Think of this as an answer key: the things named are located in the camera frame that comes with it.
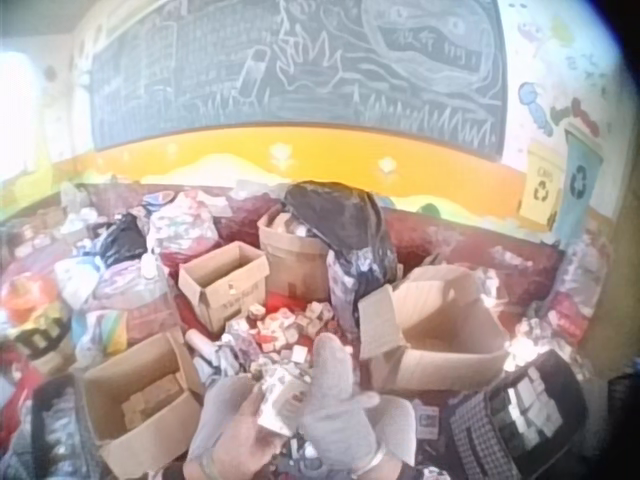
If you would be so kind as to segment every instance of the gray work glove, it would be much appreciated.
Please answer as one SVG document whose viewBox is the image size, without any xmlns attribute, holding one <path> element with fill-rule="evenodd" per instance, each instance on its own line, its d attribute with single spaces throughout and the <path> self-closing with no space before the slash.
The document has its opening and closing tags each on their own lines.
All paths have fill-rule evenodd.
<svg viewBox="0 0 640 480">
<path fill-rule="evenodd" d="M 374 392 L 354 396 L 351 356 L 334 335 L 319 335 L 301 427 L 328 467 L 359 470 L 372 461 L 378 444 L 364 410 L 379 401 Z"/>
</svg>

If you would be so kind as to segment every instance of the open cardboard box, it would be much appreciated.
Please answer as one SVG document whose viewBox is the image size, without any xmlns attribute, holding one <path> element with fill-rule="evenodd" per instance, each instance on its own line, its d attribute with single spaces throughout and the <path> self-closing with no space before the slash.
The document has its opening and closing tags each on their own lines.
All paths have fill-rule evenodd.
<svg viewBox="0 0 640 480">
<path fill-rule="evenodd" d="M 178 286 L 198 319 L 217 335 L 254 303 L 264 304 L 268 274 L 264 252 L 233 242 L 181 265 Z"/>
<path fill-rule="evenodd" d="M 269 261 L 267 291 L 311 301 L 329 299 L 328 247 L 318 238 L 300 237 L 271 228 L 282 213 L 276 205 L 258 221 L 260 248 Z"/>
<path fill-rule="evenodd" d="M 167 375 L 182 395 L 142 425 L 127 431 L 122 404 Z M 90 370 L 82 380 L 89 425 L 100 454 L 118 478 L 137 478 L 189 448 L 200 419 L 198 373 L 175 332 L 155 335 Z"/>
<path fill-rule="evenodd" d="M 375 389 L 474 390 L 497 378 L 506 332 L 462 267 L 419 267 L 358 303 L 360 358 Z"/>
</svg>

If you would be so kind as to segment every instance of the black bag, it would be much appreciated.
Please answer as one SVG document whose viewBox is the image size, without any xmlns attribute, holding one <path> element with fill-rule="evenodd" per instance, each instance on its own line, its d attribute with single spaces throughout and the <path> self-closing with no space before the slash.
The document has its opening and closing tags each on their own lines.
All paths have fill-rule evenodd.
<svg viewBox="0 0 640 480">
<path fill-rule="evenodd" d="M 106 268 L 137 260 L 147 252 L 147 240 L 135 215 L 126 213 L 98 240 L 98 256 Z"/>
<path fill-rule="evenodd" d="M 342 276 L 350 279 L 336 282 L 337 274 L 327 262 L 331 301 L 338 320 L 343 327 L 355 323 L 359 328 L 358 301 L 385 283 L 394 282 L 397 275 L 396 252 L 374 196 L 341 183 L 308 181 L 291 185 L 284 202 L 333 251 Z M 338 283 L 348 284 L 353 295 L 338 292 Z M 340 299 L 345 298 L 349 311 L 341 312 Z"/>
</svg>

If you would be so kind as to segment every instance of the bracelet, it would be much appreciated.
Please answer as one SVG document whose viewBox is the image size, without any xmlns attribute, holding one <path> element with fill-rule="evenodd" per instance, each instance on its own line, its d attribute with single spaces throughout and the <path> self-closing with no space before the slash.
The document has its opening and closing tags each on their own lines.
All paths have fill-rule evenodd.
<svg viewBox="0 0 640 480">
<path fill-rule="evenodd" d="M 356 472 L 352 472 L 351 473 L 351 478 L 358 478 L 358 477 L 364 475 L 365 473 L 367 473 L 372 468 L 377 467 L 378 464 L 382 461 L 382 459 L 384 458 L 384 456 L 386 454 L 387 454 L 387 447 L 385 446 L 384 443 L 381 443 L 379 445 L 379 447 L 378 447 L 378 451 L 373 456 L 373 458 L 371 459 L 369 464 L 366 467 L 361 468 L 360 470 L 358 470 Z"/>
<path fill-rule="evenodd" d="M 207 480 L 220 480 L 220 475 L 218 475 L 216 466 L 213 464 L 213 452 L 211 450 L 200 456 L 198 465 L 200 465 L 202 473 L 204 473 Z"/>
</svg>

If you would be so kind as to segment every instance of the chalkboard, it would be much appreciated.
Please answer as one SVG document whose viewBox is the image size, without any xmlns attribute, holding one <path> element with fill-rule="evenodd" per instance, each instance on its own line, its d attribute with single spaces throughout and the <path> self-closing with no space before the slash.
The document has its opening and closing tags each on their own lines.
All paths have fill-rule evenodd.
<svg viewBox="0 0 640 480">
<path fill-rule="evenodd" d="M 203 127 L 322 123 L 502 154 L 496 0 L 171 0 L 91 72 L 95 146 Z"/>
</svg>

